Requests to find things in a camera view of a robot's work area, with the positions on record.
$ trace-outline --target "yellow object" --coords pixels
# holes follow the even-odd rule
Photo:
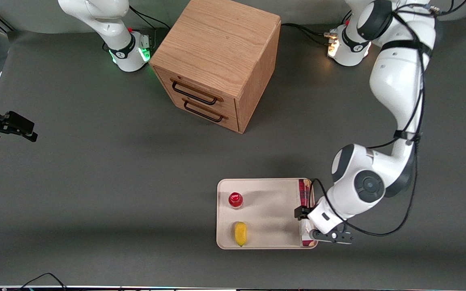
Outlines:
[[[243,222],[235,223],[235,241],[241,247],[246,244],[248,227]]]

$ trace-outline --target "gray table surface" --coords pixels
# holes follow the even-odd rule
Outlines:
[[[342,67],[284,27],[274,76],[239,135],[176,108],[149,67],[119,71],[96,34],[16,35],[0,113],[30,118],[39,140],[0,142],[0,284],[49,271],[68,285],[466,290],[466,19],[444,28],[426,73],[407,225],[311,251],[219,249],[216,185],[320,177],[331,186],[340,148],[388,141],[396,123],[368,84],[377,49]],[[408,200],[383,200],[352,222],[390,230]]]

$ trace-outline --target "cable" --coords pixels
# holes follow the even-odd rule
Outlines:
[[[156,35],[157,35],[157,30],[154,30],[154,37],[153,37],[153,38],[154,38],[154,45],[152,46],[152,49],[156,48],[156,45],[157,45],[157,43],[156,43]]]
[[[57,278],[57,277],[56,277],[55,275],[53,275],[52,273],[49,273],[49,272],[48,272],[48,273],[44,273],[44,274],[42,274],[41,276],[39,276],[39,277],[37,277],[37,278],[34,278],[34,279],[32,279],[32,280],[26,282],[23,286],[21,286],[20,288],[14,289],[13,291],[22,290],[24,287],[28,286],[28,284],[34,282],[34,280],[37,280],[37,279],[41,278],[42,276],[46,276],[46,275],[52,276],[55,280],[57,280],[57,282],[59,282],[59,285],[62,287],[62,289],[63,289],[64,291],[67,290],[67,286],[64,285],[64,283],[62,283],[61,280],[59,280],[59,278]]]
[[[344,24],[352,15],[352,11],[348,11],[346,15],[344,15],[343,20],[341,20],[341,24]]]
[[[134,13],[136,13],[137,15],[143,15],[143,16],[149,18],[149,19],[152,19],[152,20],[154,20],[154,21],[157,21],[157,22],[163,24],[163,25],[166,26],[169,30],[171,29],[171,27],[170,27],[168,24],[166,24],[165,22],[162,22],[161,20],[155,19],[155,18],[150,17],[150,16],[148,16],[148,15],[146,15],[146,14],[143,14],[143,13],[137,11],[136,9],[134,9],[134,8],[133,8],[132,6],[130,6],[130,5],[129,5],[129,8],[131,8],[131,10],[132,10]]]
[[[392,140],[390,140],[389,142],[386,142],[386,143],[383,143],[383,144],[380,144],[380,145],[374,145],[373,147],[367,147],[367,149],[378,149],[378,148],[383,148],[383,147],[387,147],[389,146],[390,144],[393,144],[394,142],[396,142],[397,140],[399,140],[399,138],[394,138]]]
[[[438,14],[438,16],[444,16],[444,15],[449,15],[451,13],[454,13],[454,12],[458,11],[461,7],[463,7],[463,5],[465,5],[465,3],[466,3],[466,0],[463,0],[463,2],[461,2],[460,5],[456,6],[456,8],[452,9],[452,6],[451,6],[451,9],[449,9],[449,11],[442,12],[442,13]]]
[[[135,10],[134,8],[132,8],[131,6],[129,6],[129,7],[131,8],[131,10],[132,10],[139,18],[141,18],[141,20],[143,20],[144,22],[146,22],[153,30],[156,30],[156,28],[155,28],[152,24],[150,24],[150,22],[148,22],[145,18],[143,18],[143,17],[141,16],[141,14],[140,14],[138,11],[136,11],[136,10]]]
[[[422,15],[422,16],[433,16],[435,18],[438,16],[433,13],[421,13],[421,12],[415,12],[415,11],[400,11],[400,13],[408,13],[408,14]]]
[[[321,189],[322,189],[322,192],[323,192],[323,195],[325,197],[325,200],[327,201],[329,207],[331,208],[332,212],[337,216],[339,217],[343,223],[345,223],[347,226],[353,228],[354,230],[357,230],[358,232],[360,232],[361,234],[366,234],[368,236],[389,236],[391,234],[394,234],[396,232],[398,232],[401,228],[403,228],[403,226],[405,225],[405,223],[407,222],[407,219],[409,218],[409,213],[411,212],[411,208],[413,206],[413,198],[415,196],[415,191],[416,191],[416,182],[418,180],[418,153],[417,153],[417,150],[416,150],[416,146],[415,146],[415,149],[414,149],[414,162],[415,162],[415,180],[413,182],[413,189],[411,190],[411,198],[409,199],[409,204],[407,205],[407,210],[405,211],[405,215],[404,215],[404,218],[402,219],[402,221],[400,222],[399,226],[397,226],[394,230],[390,231],[390,232],[384,232],[384,233],[377,233],[377,232],[368,232],[368,230],[363,230],[362,228],[359,228],[351,223],[348,222],[347,219],[343,219],[336,211],[335,209],[333,208],[331,202],[330,202],[330,199],[328,198],[327,196],[327,192],[325,190],[325,186],[323,186],[323,184],[321,183],[320,179],[312,179],[312,182],[311,182],[311,186],[312,184],[314,184],[314,182],[318,182],[319,185],[321,186]]]
[[[0,26],[0,30],[2,33],[7,33],[7,31],[5,31],[1,26]]]
[[[317,39],[314,39],[311,35],[309,34],[312,34],[312,35],[317,35],[317,36],[321,36],[323,37],[323,34],[322,33],[319,33],[319,32],[315,32],[309,28],[306,28],[305,26],[303,25],[299,25],[299,24],[295,24],[295,23],[284,23],[282,24],[282,26],[291,26],[291,27],[295,27],[295,28],[298,28],[299,31],[303,32],[303,34],[309,38],[310,40],[314,41],[316,44],[320,44],[320,45],[325,45],[325,43],[321,42],[321,41],[318,41]]]
[[[319,32],[315,32],[313,30],[311,30],[310,28],[307,28],[303,25],[299,25],[299,24],[295,24],[295,23],[284,23],[282,24],[282,26],[292,26],[292,27],[295,27],[295,28],[298,28],[299,30],[304,30],[310,34],[313,34],[313,35],[317,35],[317,36],[323,36],[323,33],[319,33]]]
[[[404,7],[426,7],[426,5],[425,4],[420,4],[420,3],[405,4],[405,5],[397,7],[394,11],[399,11],[400,9],[402,9]]]
[[[416,34],[416,32],[407,24],[407,22],[405,22],[405,20],[403,20],[403,18],[400,17],[400,15],[398,15],[398,9],[393,11],[392,12],[392,15],[393,17],[398,21],[400,22],[401,24],[403,24],[403,26],[406,27],[406,29],[409,31],[409,33],[411,34],[411,36],[413,37],[413,41],[415,42],[420,42],[420,38],[418,38],[418,35]],[[409,214],[411,212],[411,208],[413,206],[413,199],[414,199],[414,196],[415,196],[415,192],[416,192],[416,185],[417,185],[417,181],[418,181],[418,144],[420,142],[420,133],[421,133],[421,127],[422,127],[422,120],[423,120],[423,117],[424,117],[424,108],[425,108],[425,99],[426,99],[426,91],[425,91],[425,66],[424,66],[424,55],[423,55],[423,52],[422,52],[422,49],[421,48],[418,48],[417,49],[417,53],[418,53],[418,58],[419,58],[419,61],[420,61],[420,80],[422,82],[421,84],[421,87],[420,87],[420,92],[419,92],[419,95],[418,95],[418,99],[416,101],[416,105],[415,105],[415,109],[413,111],[413,114],[411,116],[411,118],[409,119],[409,121],[407,122],[407,125],[406,125],[406,128],[409,126],[409,124],[412,122],[414,116],[416,115],[416,111],[418,110],[418,107],[420,107],[420,116],[418,118],[418,125],[416,127],[416,131],[415,131],[415,136],[413,137],[413,159],[414,159],[414,163],[415,163],[415,168],[414,168],[414,171],[415,171],[415,174],[414,174],[414,182],[413,182],[413,187],[411,189],[411,198],[409,199],[409,204],[407,206],[407,210],[405,212],[405,215],[402,219],[402,221],[400,222],[400,224],[392,231],[390,232],[384,232],[384,233],[377,233],[377,232],[369,232],[368,230],[363,230],[362,228],[359,228],[351,223],[349,223],[347,221],[347,219],[343,219],[336,211],[335,209],[333,208],[331,202],[330,202],[330,199],[328,198],[327,196],[327,191],[325,190],[325,187],[323,186],[322,182],[319,180],[319,179],[312,179],[312,182],[311,182],[311,187],[312,187],[312,184],[314,184],[314,182],[318,182],[321,186],[321,190],[323,192],[323,195],[325,197],[325,200],[327,201],[329,207],[332,209],[333,213],[339,217],[339,219],[341,219],[347,226],[353,228],[354,230],[357,230],[358,232],[362,233],[362,234],[366,234],[366,235],[369,235],[369,236],[389,236],[391,234],[394,234],[396,232],[398,232],[399,230],[401,230],[401,228],[403,228],[403,226],[405,225],[407,219],[409,218]],[[382,146],[387,146],[389,144],[392,144],[393,142],[395,142],[395,140],[389,142],[389,143],[386,143]]]
[[[4,26],[6,26],[10,31],[15,31],[15,28],[13,28],[13,26],[11,26],[3,17],[0,17],[0,22]]]

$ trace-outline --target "beige tray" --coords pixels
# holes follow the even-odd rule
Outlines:
[[[298,219],[294,218],[294,209],[300,206],[299,179],[220,181],[217,186],[217,245],[224,250],[314,248],[301,245]],[[244,198],[238,210],[228,203],[233,192]],[[248,239],[243,247],[237,245],[233,234],[237,221],[243,221],[248,227]]]

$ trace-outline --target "bottle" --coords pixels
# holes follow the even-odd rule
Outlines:
[[[244,204],[244,198],[242,195],[240,195],[240,193],[233,192],[231,195],[229,195],[228,202],[229,205],[231,205],[231,207],[234,209],[240,209]]]

